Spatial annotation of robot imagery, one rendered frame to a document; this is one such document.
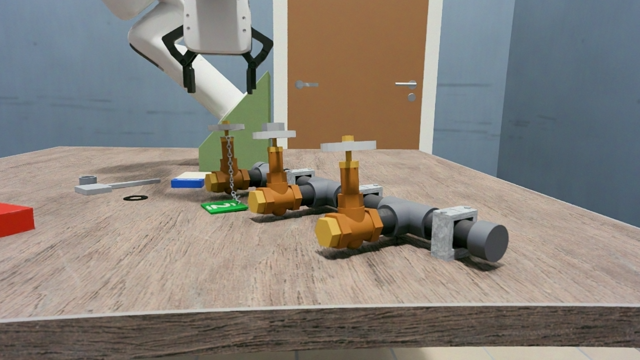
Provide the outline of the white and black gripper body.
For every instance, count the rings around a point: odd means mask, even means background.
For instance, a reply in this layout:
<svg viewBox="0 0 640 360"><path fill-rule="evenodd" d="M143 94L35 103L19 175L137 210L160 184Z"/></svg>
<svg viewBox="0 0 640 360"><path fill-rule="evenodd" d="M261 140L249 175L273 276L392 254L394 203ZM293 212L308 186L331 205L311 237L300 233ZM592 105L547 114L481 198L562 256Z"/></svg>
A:
<svg viewBox="0 0 640 360"><path fill-rule="evenodd" d="M184 0L184 44L199 55L251 53L251 26L249 0Z"/></svg>

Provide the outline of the red flat block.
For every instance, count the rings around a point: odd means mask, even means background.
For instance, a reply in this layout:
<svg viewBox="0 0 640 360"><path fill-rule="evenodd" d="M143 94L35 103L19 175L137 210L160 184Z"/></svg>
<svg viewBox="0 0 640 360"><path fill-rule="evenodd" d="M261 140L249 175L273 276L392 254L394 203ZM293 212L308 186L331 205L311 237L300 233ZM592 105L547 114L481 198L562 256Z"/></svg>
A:
<svg viewBox="0 0 640 360"><path fill-rule="evenodd" d="M35 230L34 208L0 202L0 238Z"/></svg>

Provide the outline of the bag of cable ties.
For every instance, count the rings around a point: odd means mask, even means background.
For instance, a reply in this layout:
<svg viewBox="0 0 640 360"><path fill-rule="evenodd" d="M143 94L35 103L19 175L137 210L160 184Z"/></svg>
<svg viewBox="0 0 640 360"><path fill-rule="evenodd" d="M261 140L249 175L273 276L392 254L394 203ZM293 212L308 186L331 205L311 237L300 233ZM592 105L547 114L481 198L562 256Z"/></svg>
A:
<svg viewBox="0 0 640 360"><path fill-rule="evenodd" d="M205 175L211 172L185 172L171 180L172 188L202 188L205 186Z"/></svg>

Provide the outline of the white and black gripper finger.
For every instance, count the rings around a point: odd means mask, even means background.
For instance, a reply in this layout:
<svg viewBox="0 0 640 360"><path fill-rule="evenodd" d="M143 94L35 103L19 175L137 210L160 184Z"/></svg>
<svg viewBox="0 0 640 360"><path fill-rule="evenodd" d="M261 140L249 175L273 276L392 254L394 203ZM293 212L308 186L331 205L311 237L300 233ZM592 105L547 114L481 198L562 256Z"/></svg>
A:
<svg viewBox="0 0 640 360"><path fill-rule="evenodd" d="M272 47L274 47L274 41L272 41L272 39L263 35L253 27L251 27L251 37L259 43L262 43L263 48L254 58L249 51L241 54L243 59L248 63L248 68L246 69L246 89L248 95L253 95L253 90L257 89L256 69L265 61Z"/></svg>
<svg viewBox="0 0 640 360"><path fill-rule="evenodd" d="M195 69L193 68L194 60L198 57L200 52L194 52L187 49L184 55L175 46L175 41L184 36L184 25L175 28L169 33L163 35L161 40L166 46L169 54L178 61L182 66L183 71L183 86L187 88L187 92L195 93Z"/></svg>

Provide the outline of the black rubber ring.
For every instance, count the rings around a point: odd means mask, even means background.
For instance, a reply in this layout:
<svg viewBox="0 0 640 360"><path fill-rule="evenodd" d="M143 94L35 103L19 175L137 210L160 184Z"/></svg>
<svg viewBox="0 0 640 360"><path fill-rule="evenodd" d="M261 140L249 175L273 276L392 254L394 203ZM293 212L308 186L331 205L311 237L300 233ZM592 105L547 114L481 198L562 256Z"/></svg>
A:
<svg viewBox="0 0 640 360"><path fill-rule="evenodd" d="M131 199L131 198L137 198L137 199ZM143 194L136 194L136 195L126 196L123 198L123 200L125 201L142 201L144 199L148 199L148 196Z"/></svg>

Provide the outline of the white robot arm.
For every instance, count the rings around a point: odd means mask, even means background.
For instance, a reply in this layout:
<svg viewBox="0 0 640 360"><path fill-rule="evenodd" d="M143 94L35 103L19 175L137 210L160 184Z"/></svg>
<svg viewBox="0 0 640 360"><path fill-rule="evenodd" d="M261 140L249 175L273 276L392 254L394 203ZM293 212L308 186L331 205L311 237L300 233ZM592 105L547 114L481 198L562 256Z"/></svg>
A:
<svg viewBox="0 0 640 360"><path fill-rule="evenodd" d="M184 0L157 0L148 13L130 28L127 39L130 47L141 57L161 69L186 92L183 84L183 66L170 55L162 36L184 24ZM135 18L155 0L102 0L106 7L124 21ZM215 116L218 125L247 95L243 95L229 80L201 55L194 60L195 92L189 93Z"/></svg>

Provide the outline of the green tag with silver chain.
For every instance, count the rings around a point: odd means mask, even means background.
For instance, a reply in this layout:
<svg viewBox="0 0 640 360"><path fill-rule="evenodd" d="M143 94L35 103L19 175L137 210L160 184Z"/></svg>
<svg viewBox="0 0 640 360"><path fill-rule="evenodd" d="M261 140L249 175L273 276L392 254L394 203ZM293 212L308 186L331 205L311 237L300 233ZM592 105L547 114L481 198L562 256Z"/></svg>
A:
<svg viewBox="0 0 640 360"><path fill-rule="evenodd" d="M231 157L233 156L233 154L231 153L230 149L231 149L231 145L230 145L230 139L227 139L227 137L234 137L234 136L220 136L220 138L226 138L226 140L228 141L228 145L227 145L227 149L228 149L228 153L227 153L227 157L229 157L229 162L228 165L230 166L230 170L228 171L230 174L230 187L232 189L231 195L233 196L233 200L226 200L226 201L222 201L222 202L211 202L211 203L201 203L201 207L203 209L205 209L209 214L214 215L214 214L224 214L227 212L234 212L234 211L241 211L241 210L247 210L249 209L248 206L246 206L244 203L241 203L240 200L238 200L238 198L240 198L240 195L237 196L236 198L236 192L233 191L233 170L232 170L232 165L233 162L231 161ZM228 148L228 146L230 146L230 148ZM231 154L231 156L229 156ZM231 165L229 164L231 163ZM230 171L232 171L232 173L230 173ZM232 181L231 181L232 180ZM232 186L231 186L232 184ZM233 194L234 192L234 194Z"/></svg>

